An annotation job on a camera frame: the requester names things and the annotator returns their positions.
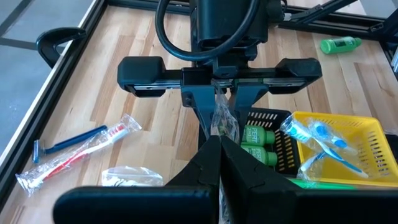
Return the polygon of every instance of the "wooden table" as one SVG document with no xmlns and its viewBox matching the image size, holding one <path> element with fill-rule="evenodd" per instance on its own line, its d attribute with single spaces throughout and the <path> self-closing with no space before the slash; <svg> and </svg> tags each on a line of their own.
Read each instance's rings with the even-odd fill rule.
<svg viewBox="0 0 398 224">
<path fill-rule="evenodd" d="M 345 10 L 363 13 L 359 2 Z M 165 26 L 173 43 L 190 48 L 188 17 L 167 15 Z M 384 129 L 398 128 L 398 82 L 379 43 L 364 40 L 350 54 L 325 55 L 319 43 L 326 38 L 330 36 L 270 30 L 269 41 L 259 46 L 252 67 L 274 67 L 285 57 L 314 57 L 322 65 L 323 78 L 294 95 L 267 94 L 254 106 L 373 116 Z M 99 185 L 101 172 L 110 167 L 147 167 L 162 175 L 166 183 L 193 157 L 198 120 L 191 109 L 182 107 L 179 90 L 167 91 L 161 98 L 142 99 L 118 87 L 117 66 L 128 55 L 160 55 L 167 68 L 190 66 L 163 49 L 155 33 L 153 12 L 108 7 L 42 139 L 50 146 L 95 126 L 117 123 L 124 113 L 131 114 L 143 129 L 48 181 L 30 198 L 17 184 L 0 214 L 0 223 L 52 223 L 52 207 L 61 194 L 81 185 Z M 32 167 L 28 162 L 25 170 Z"/>
</svg>

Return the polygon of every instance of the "black bracket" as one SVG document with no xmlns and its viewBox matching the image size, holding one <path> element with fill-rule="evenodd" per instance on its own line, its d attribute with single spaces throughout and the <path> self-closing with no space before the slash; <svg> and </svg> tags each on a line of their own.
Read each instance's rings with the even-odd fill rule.
<svg viewBox="0 0 398 224">
<path fill-rule="evenodd" d="M 70 40 L 82 40 L 87 36 L 86 30 L 78 27 L 52 29 L 41 34 L 36 40 L 37 51 L 45 62 L 53 68 L 60 58 L 57 46 Z"/>
</svg>

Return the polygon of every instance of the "black plastic basket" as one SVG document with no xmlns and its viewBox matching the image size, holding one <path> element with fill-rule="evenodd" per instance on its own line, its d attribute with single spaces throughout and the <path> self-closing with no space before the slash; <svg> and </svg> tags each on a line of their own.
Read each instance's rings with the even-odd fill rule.
<svg viewBox="0 0 398 224">
<path fill-rule="evenodd" d="M 262 126 L 265 130 L 275 132 L 275 143 L 271 147 L 272 152 L 278 155 L 275 171 L 296 176 L 300 167 L 296 140 L 279 130 L 280 124 L 290 115 L 289 111 L 252 108 L 246 124 Z"/>
</svg>

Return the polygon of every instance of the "gray floor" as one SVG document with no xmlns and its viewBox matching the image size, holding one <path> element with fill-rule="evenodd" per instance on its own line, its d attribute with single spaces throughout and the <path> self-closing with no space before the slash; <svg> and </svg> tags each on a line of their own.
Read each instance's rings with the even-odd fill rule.
<svg viewBox="0 0 398 224">
<path fill-rule="evenodd" d="M 92 0 L 0 0 L 0 24 L 21 2 L 30 3 L 0 36 L 35 42 L 46 30 L 77 26 Z M 367 14 L 379 17 L 389 16 L 398 6 L 398 0 L 382 0 L 383 4 L 376 0 L 361 2 Z M 43 85 L 50 68 L 34 50 L 0 45 L 0 71 L 1 153 Z"/>
</svg>

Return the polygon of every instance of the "yellow basket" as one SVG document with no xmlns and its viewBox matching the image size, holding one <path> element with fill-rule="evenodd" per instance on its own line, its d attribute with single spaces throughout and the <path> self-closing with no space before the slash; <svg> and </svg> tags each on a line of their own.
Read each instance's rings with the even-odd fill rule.
<svg viewBox="0 0 398 224">
<path fill-rule="evenodd" d="M 348 142 L 361 142 L 356 146 L 359 159 L 378 174 L 377 178 L 364 179 L 350 172 L 343 164 L 325 159 L 320 181 L 398 187 L 398 166 L 377 119 L 301 111 L 294 112 L 293 117 L 304 125 L 307 125 L 308 118 L 323 121 L 342 134 Z M 313 156 L 311 149 L 299 142 L 297 144 L 301 163 Z"/>
</svg>

